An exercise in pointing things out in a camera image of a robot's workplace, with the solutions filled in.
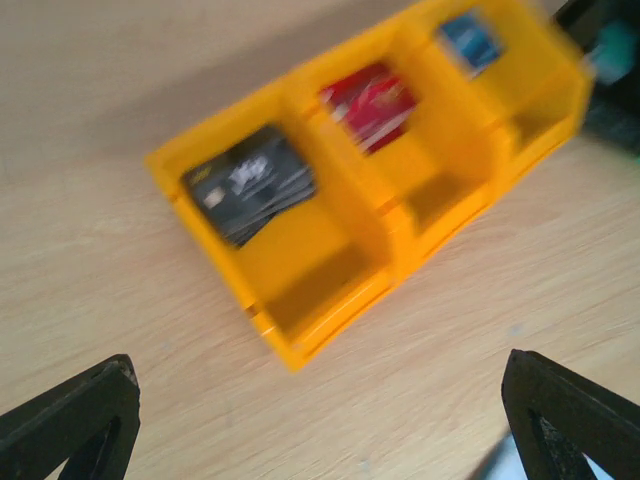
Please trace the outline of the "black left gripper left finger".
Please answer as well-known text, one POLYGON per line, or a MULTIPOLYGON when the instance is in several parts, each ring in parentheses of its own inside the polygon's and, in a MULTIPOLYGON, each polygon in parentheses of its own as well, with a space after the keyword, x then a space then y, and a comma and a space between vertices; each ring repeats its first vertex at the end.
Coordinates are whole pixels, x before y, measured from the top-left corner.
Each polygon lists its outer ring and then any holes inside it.
POLYGON ((122 479, 139 412, 133 362, 113 355, 1 416, 1 477, 122 479))

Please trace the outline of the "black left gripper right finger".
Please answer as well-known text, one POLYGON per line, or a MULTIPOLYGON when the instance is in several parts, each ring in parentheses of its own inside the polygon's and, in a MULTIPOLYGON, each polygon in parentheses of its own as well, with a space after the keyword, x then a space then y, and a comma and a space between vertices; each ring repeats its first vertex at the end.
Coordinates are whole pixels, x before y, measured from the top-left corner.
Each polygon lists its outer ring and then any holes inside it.
POLYGON ((534 352, 512 350, 502 401, 529 479, 639 477, 639 406, 534 352))

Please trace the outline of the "blue card holder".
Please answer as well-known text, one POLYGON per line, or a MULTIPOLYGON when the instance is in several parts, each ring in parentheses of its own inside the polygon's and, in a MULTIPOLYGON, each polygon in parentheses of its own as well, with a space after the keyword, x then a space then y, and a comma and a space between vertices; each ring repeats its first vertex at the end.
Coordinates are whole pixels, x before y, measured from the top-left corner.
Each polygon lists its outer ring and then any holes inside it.
POLYGON ((490 450, 473 479, 637 479, 639 441, 630 436, 553 435, 537 450, 511 434, 490 450))

